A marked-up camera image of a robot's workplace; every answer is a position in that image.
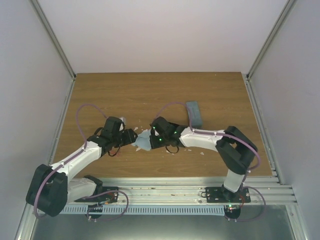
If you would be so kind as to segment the green glasses case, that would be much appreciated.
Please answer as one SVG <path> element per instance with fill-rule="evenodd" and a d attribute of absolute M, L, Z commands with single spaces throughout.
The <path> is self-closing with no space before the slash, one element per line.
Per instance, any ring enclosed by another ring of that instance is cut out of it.
<path fill-rule="evenodd" d="M 203 126 L 203 120 L 200 112 L 200 108 L 197 101 L 186 102 L 188 117 L 191 122 L 191 126 L 194 129 L 201 129 Z"/>

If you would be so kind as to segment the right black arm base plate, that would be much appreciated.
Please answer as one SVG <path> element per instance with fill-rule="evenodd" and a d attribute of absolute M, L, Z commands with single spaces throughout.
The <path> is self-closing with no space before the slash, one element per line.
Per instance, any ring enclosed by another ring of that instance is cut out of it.
<path fill-rule="evenodd" d="M 203 192 L 200 193 L 202 198 L 206 199 L 207 203 L 250 203 L 251 195 L 247 188 L 242 188 L 233 193 L 223 186 L 220 187 L 206 187 Z"/>

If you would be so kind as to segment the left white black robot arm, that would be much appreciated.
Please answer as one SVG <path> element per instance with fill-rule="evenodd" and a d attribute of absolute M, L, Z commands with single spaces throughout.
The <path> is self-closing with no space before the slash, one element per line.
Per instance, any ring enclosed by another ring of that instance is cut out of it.
<path fill-rule="evenodd" d="M 39 165 L 34 172 L 26 195 L 26 202 L 39 211 L 55 217 L 71 202 L 104 202 L 109 198 L 103 193 L 103 183 L 96 177 L 86 175 L 77 178 L 85 167 L 104 155 L 113 156 L 111 150 L 133 144 L 138 135 L 126 128 L 123 117 L 108 117 L 103 127 L 84 140 L 84 144 L 66 158 L 51 164 Z"/>

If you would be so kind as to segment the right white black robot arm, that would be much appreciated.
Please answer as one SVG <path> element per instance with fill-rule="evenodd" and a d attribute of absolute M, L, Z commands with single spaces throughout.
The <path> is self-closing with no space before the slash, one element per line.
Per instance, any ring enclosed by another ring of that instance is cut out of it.
<path fill-rule="evenodd" d="M 226 130 L 201 130 L 169 122 L 161 116 L 150 126 L 152 149 L 201 148 L 219 153 L 228 171 L 218 194 L 228 203 L 240 197 L 248 173 L 261 164 L 258 148 L 235 126 Z"/>

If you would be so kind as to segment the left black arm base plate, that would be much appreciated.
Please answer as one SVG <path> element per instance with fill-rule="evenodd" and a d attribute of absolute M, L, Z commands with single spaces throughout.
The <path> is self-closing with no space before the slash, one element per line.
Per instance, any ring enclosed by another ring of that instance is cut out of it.
<path fill-rule="evenodd" d="M 103 195 L 100 196 L 96 196 L 94 198 L 80 198 L 75 200 L 74 202 L 76 203 L 99 203 L 99 204 L 103 204 L 103 203 L 116 203 L 118 201 L 118 191 L 119 188 L 117 186 L 102 186 L 100 189 L 95 190 L 95 192 L 93 193 L 93 195 L 98 195 L 104 192 L 108 192 L 105 193 Z"/>

